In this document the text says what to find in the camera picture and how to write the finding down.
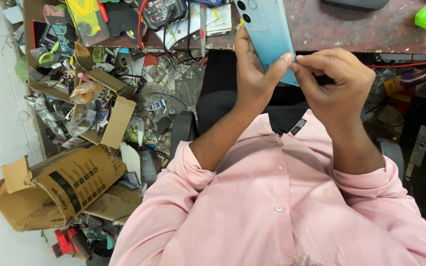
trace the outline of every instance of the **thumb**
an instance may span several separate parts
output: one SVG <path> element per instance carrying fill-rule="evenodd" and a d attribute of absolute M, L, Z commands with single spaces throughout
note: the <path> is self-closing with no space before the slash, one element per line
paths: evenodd
<path fill-rule="evenodd" d="M 316 97 L 318 93 L 321 93 L 317 80 L 307 67 L 298 63 L 292 63 L 290 69 L 295 74 L 295 78 L 305 95 L 308 94 L 312 97 Z"/>
<path fill-rule="evenodd" d="M 265 86 L 270 86 L 272 84 L 275 87 L 285 76 L 285 73 L 287 73 L 292 61 L 293 53 L 284 53 L 269 67 L 261 82 L 263 82 Z"/>

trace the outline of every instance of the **red wire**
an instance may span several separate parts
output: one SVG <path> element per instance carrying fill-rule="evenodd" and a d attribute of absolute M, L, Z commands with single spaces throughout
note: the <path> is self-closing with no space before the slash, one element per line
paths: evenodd
<path fill-rule="evenodd" d="M 391 66 L 366 65 L 366 66 L 369 68 L 397 68 L 397 67 L 412 67 L 412 66 L 419 66 L 419 65 L 426 65 L 426 61 L 420 62 L 420 63 L 413 63 L 413 64 L 404 64 L 404 65 L 391 65 Z"/>
<path fill-rule="evenodd" d="M 139 6 L 139 22 L 138 22 L 138 26 L 137 26 L 137 36 L 138 36 L 138 38 L 139 38 L 139 45 L 141 46 L 141 48 L 142 48 L 142 50 L 143 51 L 145 51 L 147 54 L 150 54 L 150 55 L 152 55 L 152 56 L 155 56 L 155 57 L 159 57 L 159 56 L 161 56 L 161 55 L 164 55 L 165 54 L 165 52 L 163 52 L 163 53 L 161 53 L 161 54 L 158 54 L 158 55 L 154 55 L 154 54 L 151 54 L 150 52 L 148 52 L 148 51 L 146 51 L 146 49 L 144 49 L 144 44 L 142 44 L 142 39 L 141 39 L 141 18 L 142 18 L 142 11 L 144 10 L 144 6 L 146 5 L 146 3 L 147 3 L 147 1 L 148 0 L 144 0 L 144 2 L 142 3 L 142 5 L 140 5 Z M 192 64 L 194 64 L 195 63 L 195 61 L 194 62 L 192 62 L 192 63 L 190 63 L 190 64 L 185 64 L 184 62 L 182 62 L 176 55 L 174 55 L 174 54 L 172 54 L 175 58 L 177 58 L 177 60 L 180 62 L 180 63 L 182 63 L 182 64 L 184 64 L 184 65 L 187 65 L 187 66 L 189 66 L 189 65 L 192 65 Z"/>

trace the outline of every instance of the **cardboard box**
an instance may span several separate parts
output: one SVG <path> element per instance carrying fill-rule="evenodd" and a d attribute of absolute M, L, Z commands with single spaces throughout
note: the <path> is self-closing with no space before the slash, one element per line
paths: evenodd
<path fill-rule="evenodd" d="M 128 190 L 120 184 L 110 187 L 84 213 L 125 224 L 129 215 L 142 203 L 136 190 Z"/>
<path fill-rule="evenodd" d="M 86 142 L 31 168 L 24 157 L 1 170 L 0 211 L 23 232 L 65 225 L 114 184 L 126 166 L 116 149 Z"/>
<path fill-rule="evenodd" d="M 80 136 L 96 145 L 103 144 L 117 149 L 121 144 L 129 120 L 136 107 L 136 102 L 129 100 L 133 97 L 136 88 L 116 79 L 102 69 L 93 69 L 85 72 L 85 74 L 95 82 L 112 90 L 117 95 L 117 98 L 105 132 L 98 134 L 96 129 L 92 129 Z M 80 106 L 75 104 L 72 117 L 75 117 L 79 112 Z"/>
<path fill-rule="evenodd" d="M 32 56 L 30 51 L 32 50 L 32 21 L 45 21 L 44 19 L 44 5 L 58 5 L 60 2 L 56 0 L 32 0 L 28 2 L 27 5 L 24 5 L 24 38 L 26 40 L 26 56 L 27 56 L 27 66 L 32 66 L 33 68 L 37 68 L 39 64 L 38 58 Z M 55 88 L 50 88 L 48 86 L 39 84 L 32 79 L 28 79 L 27 84 L 32 90 L 39 91 L 41 93 L 50 95 L 57 99 L 71 102 L 69 99 L 69 95 L 66 92 L 57 90 Z"/>

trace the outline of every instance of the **red tool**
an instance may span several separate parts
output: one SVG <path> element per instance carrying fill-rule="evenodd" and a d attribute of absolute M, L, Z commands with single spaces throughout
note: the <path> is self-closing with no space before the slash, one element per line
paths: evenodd
<path fill-rule="evenodd" d="M 57 237 L 58 243 L 52 246 L 52 251 L 56 258 L 70 253 L 75 249 L 75 251 L 80 252 L 86 260 L 92 259 L 93 253 L 90 250 L 86 237 L 78 233 L 75 228 L 70 227 L 65 232 L 55 230 L 55 236 Z"/>
<path fill-rule="evenodd" d="M 96 0 L 98 3 L 99 11 L 101 12 L 101 15 L 103 16 L 103 19 L 106 23 L 108 23 L 108 13 L 106 13 L 106 8 L 104 3 L 100 3 L 99 0 Z"/>

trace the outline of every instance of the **grey device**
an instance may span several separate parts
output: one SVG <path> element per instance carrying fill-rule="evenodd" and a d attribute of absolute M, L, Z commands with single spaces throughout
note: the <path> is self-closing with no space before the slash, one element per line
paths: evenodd
<path fill-rule="evenodd" d="M 332 2 L 338 4 L 344 4 L 349 6 L 355 6 L 367 9 L 381 9 L 389 3 L 389 0 L 324 0 L 325 2 Z"/>

